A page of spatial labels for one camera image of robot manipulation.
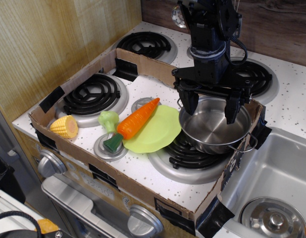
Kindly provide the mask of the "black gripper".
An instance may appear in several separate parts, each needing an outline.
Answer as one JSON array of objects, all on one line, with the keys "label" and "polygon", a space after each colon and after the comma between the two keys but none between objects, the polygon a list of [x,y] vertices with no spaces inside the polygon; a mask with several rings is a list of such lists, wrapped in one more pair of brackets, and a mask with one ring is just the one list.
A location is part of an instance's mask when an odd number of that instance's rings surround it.
[{"label": "black gripper", "polygon": [[223,53],[217,57],[194,58],[194,66],[172,70],[174,86],[179,93],[185,111],[193,115],[199,102],[199,94],[223,98],[227,124],[233,124],[244,104],[252,99],[254,80],[233,71],[230,56]]}]

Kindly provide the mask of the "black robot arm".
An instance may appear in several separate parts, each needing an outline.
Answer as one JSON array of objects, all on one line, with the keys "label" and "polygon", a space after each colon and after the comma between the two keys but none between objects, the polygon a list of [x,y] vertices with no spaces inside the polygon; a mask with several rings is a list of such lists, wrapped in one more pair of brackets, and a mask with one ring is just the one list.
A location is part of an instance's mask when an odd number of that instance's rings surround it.
[{"label": "black robot arm", "polygon": [[248,56],[236,62],[230,57],[231,42],[246,50],[238,39],[242,15],[230,0],[184,0],[177,5],[191,36],[189,52],[194,60],[192,67],[172,71],[184,109],[192,115],[200,94],[223,98],[226,121],[232,124],[241,106],[252,99],[254,84],[253,79],[244,79],[234,71]]}]

